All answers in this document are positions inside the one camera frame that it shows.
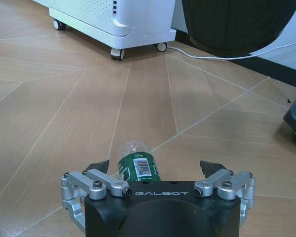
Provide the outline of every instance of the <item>barcode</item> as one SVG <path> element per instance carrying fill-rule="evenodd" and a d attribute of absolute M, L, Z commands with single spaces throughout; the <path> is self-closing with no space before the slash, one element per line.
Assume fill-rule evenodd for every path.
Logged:
<path fill-rule="evenodd" d="M 138 178 L 143 176 L 151 176 L 150 167 L 147 158 L 133 159 L 136 175 Z"/>

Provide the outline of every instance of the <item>green bottle label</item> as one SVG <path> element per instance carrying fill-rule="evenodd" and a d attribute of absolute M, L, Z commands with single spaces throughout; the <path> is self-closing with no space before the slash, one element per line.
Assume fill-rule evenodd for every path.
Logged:
<path fill-rule="evenodd" d="M 153 156 L 136 152 L 125 156 L 118 163 L 119 176 L 126 181 L 160 181 Z"/>

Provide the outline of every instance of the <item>silver metal linkage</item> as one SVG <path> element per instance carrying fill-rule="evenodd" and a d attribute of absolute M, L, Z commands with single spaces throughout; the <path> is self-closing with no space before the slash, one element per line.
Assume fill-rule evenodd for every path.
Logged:
<path fill-rule="evenodd" d="M 115 197 L 126 198 L 132 193 L 128 182 L 117 180 L 96 169 L 65 173 L 61 178 L 62 205 L 69 211 L 72 221 L 85 233 L 85 219 L 81 205 L 89 195 L 92 200 L 106 197 L 107 189 Z"/>
<path fill-rule="evenodd" d="M 241 200 L 240 226 L 248 216 L 248 211 L 254 207 L 255 178 L 249 172 L 241 171 L 233 175 L 231 170 L 221 169 L 205 180 L 196 181 L 194 193 L 199 197 L 209 197 L 217 188 L 217 194 L 225 200 L 234 200 L 238 196 Z"/>

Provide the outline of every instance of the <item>black baseboard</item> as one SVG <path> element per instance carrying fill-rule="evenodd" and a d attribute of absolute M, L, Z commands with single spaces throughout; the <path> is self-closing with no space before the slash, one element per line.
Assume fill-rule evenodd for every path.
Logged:
<path fill-rule="evenodd" d="M 176 41 L 195 47 L 189 40 L 187 33 L 179 30 L 177 30 Z M 295 69 L 259 57 L 232 60 L 232 62 L 296 87 Z"/>

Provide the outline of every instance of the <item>white wall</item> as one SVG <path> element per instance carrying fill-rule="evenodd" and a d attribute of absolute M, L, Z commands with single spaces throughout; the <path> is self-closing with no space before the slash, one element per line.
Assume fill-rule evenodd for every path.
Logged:
<path fill-rule="evenodd" d="M 182 0 L 176 0 L 171 27 L 176 30 L 187 33 L 187 28 L 186 28 L 184 14 L 183 14 Z"/>
<path fill-rule="evenodd" d="M 182 8 L 182 0 L 176 0 L 176 6 L 174 10 L 174 16 L 172 21 L 172 28 L 187 32 L 185 19 Z M 290 44 L 296 41 L 296 12 L 284 28 L 283 32 L 277 40 L 268 45 L 267 47 L 256 51 L 254 53 L 262 52 L 274 47 Z M 285 65 L 287 67 L 296 69 L 296 45 L 290 48 L 279 49 L 266 55 L 262 55 L 261 58 L 267 59 Z"/>

